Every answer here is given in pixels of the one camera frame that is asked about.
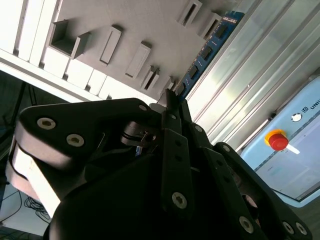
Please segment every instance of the bolt head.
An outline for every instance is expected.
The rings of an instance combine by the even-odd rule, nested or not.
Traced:
[[[66,137],[66,142],[73,147],[82,147],[85,144],[85,140],[78,134],[70,134]]]
[[[202,128],[200,126],[198,126],[198,125],[195,126],[195,129],[200,133],[203,131]]]
[[[187,199],[180,192],[176,191],[172,194],[172,201],[174,205],[176,205],[180,209],[185,209],[187,207]]]
[[[47,117],[39,118],[36,121],[36,124],[40,128],[45,129],[45,130],[51,130],[51,129],[54,129],[56,127],[55,121],[53,121],[51,118],[47,118]]]
[[[226,152],[230,152],[230,148],[227,145],[223,145],[222,147]]]

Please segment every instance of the screw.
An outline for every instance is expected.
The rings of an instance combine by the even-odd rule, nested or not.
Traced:
[[[73,147],[81,147],[85,144],[85,140],[78,134],[70,134],[66,137],[66,142]]]
[[[203,131],[202,128],[200,126],[198,126],[198,125],[195,126],[195,129],[200,133]]]
[[[146,108],[145,106],[143,106],[143,105],[139,105],[139,108],[140,108],[141,110],[143,110],[143,111],[147,111],[147,108]]]
[[[296,222],[295,225],[299,229],[300,233],[302,233],[303,235],[308,234],[307,230],[299,222]]]
[[[230,148],[227,145],[223,145],[222,147],[226,152],[230,152]]]
[[[174,192],[172,194],[172,201],[180,209],[185,209],[187,207],[187,199],[180,192]]]
[[[247,233],[252,234],[255,231],[254,226],[245,216],[239,217],[239,222]]]
[[[38,121],[36,121],[36,124],[38,124],[40,128],[45,130],[51,130],[56,127],[55,121],[47,117],[39,118]]]
[[[294,229],[292,228],[292,226],[290,226],[289,223],[287,223],[286,221],[282,222],[283,226],[285,227],[285,230],[287,230],[288,233],[290,234],[294,234],[295,231]]]

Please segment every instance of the rectangular slot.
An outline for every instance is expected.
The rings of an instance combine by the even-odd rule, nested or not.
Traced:
[[[183,26],[186,26],[186,24],[188,23],[188,20],[190,19],[192,13],[193,13],[194,10],[196,9],[196,6],[197,6],[197,5],[192,4],[192,6],[190,7],[188,13],[187,13],[186,16],[185,16],[185,19],[183,20],[183,23],[182,23]]]
[[[103,50],[103,53],[100,57],[100,61],[108,65],[114,51],[116,50],[117,44],[120,40],[122,32],[115,28],[114,26],[110,27],[109,33],[107,35],[107,41]]]
[[[187,28],[195,19],[197,13],[199,12],[202,3],[198,0],[191,0],[188,5],[184,8],[178,23]]]
[[[84,53],[90,32],[77,36],[76,39],[70,39],[67,37],[68,24],[68,20],[51,24],[48,46],[73,60]]]
[[[220,25],[217,31],[215,32],[215,36],[218,39],[222,39],[227,28],[227,25]]]
[[[208,31],[206,32],[206,34],[204,35],[204,38],[205,38],[205,39],[208,39],[208,38],[212,35],[212,33],[214,32],[214,29],[216,28],[218,22],[219,22],[219,21],[216,20],[216,21],[214,21],[214,22],[211,24],[209,30],[208,30]]]
[[[201,53],[201,57],[207,61],[210,57],[210,54],[213,52],[213,49],[210,46],[206,46],[205,49]]]
[[[213,34],[214,29],[217,27],[220,20],[220,15],[211,12],[198,35],[204,39],[208,39]]]
[[[196,78],[198,72],[199,72],[199,69],[197,68],[197,66],[193,65],[193,67],[189,71],[189,76],[191,80],[194,80]]]
[[[144,90],[148,90],[149,88],[153,88],[156,84],[158,78],[160,76],[160,70],[155,69],[153,66],[150,66],[144,80],[142,83],[142,88]]]
[[[136,79],[141,68],[145,64],[150,51],[150,47],[146,46],[144,43],[141,43],[125,74],[130,78]]]

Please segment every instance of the cable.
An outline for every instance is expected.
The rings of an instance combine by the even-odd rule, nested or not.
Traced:
[[[28,85],[28,90],[29,90],[29,98],[30,98],[30,102],[32,106],[37,106],[37,97],[36,97],[36,92],[35,92],[35,88],[33,86],[31,86],[30,84]]]
[[[32,92],[33,92],[33,99],[34,99],[34,103],[35,105],[37,106],[38,103],[37,103],[37,98],[36,98],[36,92],[35,92],[35,88],[32,86]]]
[[[5,220],[11,218],[13,215],[15,215],[15,214],[16,214],[17,212],[19,212],[19,210],[21,209],[21,207],[22,207],[22,197],[21,197],[21,193],[20,193],[19,190],[18,190],[18,193],[19,193],[19,196],[20,196],[20,206],[19,206],[18,210],[15,211],[15,212],[14,212],[13,214],[11,214],[10,216],[6,217],[5,219],[1,220],[0,223],[3,223]]]
[[[49,224],[50,216],[46,211],[45,207],[40,202],[34,200],[32,197],[27,196],[27,199],[24,201],[24,206],[26,208],[34,210],[35,215],[38,218],[40,218],[45,223]]]
[[[14,193],[11,193],[9,196],[6,196],[4,199],[2,199],[1,203],[6,200],[7,198],[11,197],[12,195],[16,194],[19,191],[15,191]]]

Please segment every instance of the mounting hole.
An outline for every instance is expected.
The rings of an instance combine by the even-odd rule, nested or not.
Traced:
[[[226,183],[230,183],[230,179],[228,177],[224,176],[223,179]]]
[[[47,118],[47,117],[39,118],[38,121],[36,121],[36,124],[40,128],[45,129],[45,130],[51,130],[56,127],[55,121],[53,121],[52,119]]]
[[[182,162],[182,157],[178,156],[178,155],[175,155],[175,160],[177,160],[178,162]]]
[[[248,218],[246,218],[245,216],[241,216],[239,218],[239,222],[241,224],[241,226],[243,227],[243,229],[248,232],[249,234],[252,234],[255,229],[254,226],[252,225],[252,223],[248,220]]]
[[[296,222],[295,225],[299,229],[300,233],[302,233],[303,235],[308,234],[307,230],[299,222]]]
[[[295,234],[294,229],[292,228],[292,226],[291,226],[289,223],[287,223],[286,221],[284,221],[284,222],[282,222],[282,224],[283,224],[285,230],[286,230],[288,233],[290,233],[290,234]]]
[[[200,126],[198,126],[198,125],[195,126],[195,129],[200,133],[203,131],[202,128]]]
[[[143,110],[143,111],[147,111],[147,108],[146,108],[145,106],[143,106],[143,105],[139,105],[139,108],[140,108],[141,110]]]
[[[81,147],[85,144],[85,140],[78,134],[70,134],[66,137],[66,142],[73,147]]]
[[[146,142],[152,142],[152,141],[154,141],[154,140],[156,140],[156,135],[153,135],[153,134],[150,134],[150,135],[147,135],[146,137],[145,137],[145,141]]]

